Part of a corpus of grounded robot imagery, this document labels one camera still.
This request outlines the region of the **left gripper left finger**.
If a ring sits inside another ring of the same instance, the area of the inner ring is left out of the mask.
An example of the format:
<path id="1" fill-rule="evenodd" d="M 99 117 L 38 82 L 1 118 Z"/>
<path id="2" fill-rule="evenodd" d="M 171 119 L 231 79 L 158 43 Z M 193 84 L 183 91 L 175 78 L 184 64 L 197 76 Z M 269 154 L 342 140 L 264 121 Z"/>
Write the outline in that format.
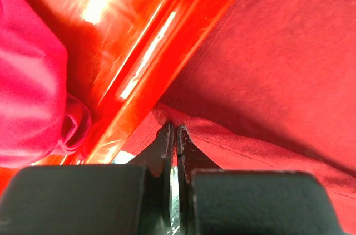
<path id="1" fill-rule="evenodd" d="M 170 179 L 174 126 L 165 123 L 153 142 L 130 163 L 144 169 L 140 180 L 138 229 L 170 229 Z"/>

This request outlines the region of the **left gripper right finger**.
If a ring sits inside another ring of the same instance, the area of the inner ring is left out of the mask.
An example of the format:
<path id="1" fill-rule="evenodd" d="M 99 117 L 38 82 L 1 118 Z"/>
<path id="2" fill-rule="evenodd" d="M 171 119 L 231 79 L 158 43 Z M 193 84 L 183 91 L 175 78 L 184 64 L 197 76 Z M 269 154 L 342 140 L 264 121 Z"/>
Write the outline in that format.
<path id="1" fill-rule="evenodd" d="M 196 169 L 219 169 L 220 167 L 194 144 L 185 125 L 177 127 L 176 149 L 181 234 L 194 234 L 192 173 Z"/>

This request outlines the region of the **dark red t shirt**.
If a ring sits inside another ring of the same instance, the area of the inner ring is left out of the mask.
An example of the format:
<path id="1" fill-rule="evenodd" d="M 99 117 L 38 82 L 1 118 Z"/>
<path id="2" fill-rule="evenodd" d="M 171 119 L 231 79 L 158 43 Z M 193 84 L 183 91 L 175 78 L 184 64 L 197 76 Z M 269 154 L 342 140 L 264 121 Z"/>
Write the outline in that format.
<path id="1" fill-rule="evenodd" d="M 355 0 L 237 0 L 123 150 L 184 124 L 224 169 L 304 170 L 355 233 Z"/>

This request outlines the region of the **pink t shirt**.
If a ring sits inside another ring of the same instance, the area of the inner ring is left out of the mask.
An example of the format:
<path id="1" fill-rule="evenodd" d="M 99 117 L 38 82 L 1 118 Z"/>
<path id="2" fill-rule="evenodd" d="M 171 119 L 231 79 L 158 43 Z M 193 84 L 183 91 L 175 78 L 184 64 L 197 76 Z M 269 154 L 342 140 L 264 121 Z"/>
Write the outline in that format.
<path id="1" fill-rule="evenodd" d="M 1 166 L 69 155 L 90 111 L 66 89 L 67 51 L 25 0 L 1 0 Z"/>

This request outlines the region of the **red plastic bin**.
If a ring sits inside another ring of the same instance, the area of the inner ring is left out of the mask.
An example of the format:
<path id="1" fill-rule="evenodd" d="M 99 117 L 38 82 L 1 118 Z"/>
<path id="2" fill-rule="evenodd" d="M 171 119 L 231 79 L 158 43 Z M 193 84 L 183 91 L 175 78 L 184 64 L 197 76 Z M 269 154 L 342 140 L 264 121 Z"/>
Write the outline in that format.
<path id="1" fill-rule="evenodd" d="M 68 53 L 67 87 L 91 110 L 80 151 L 42 165 L 108 164 L 234 0 L 26 0 Z"/>

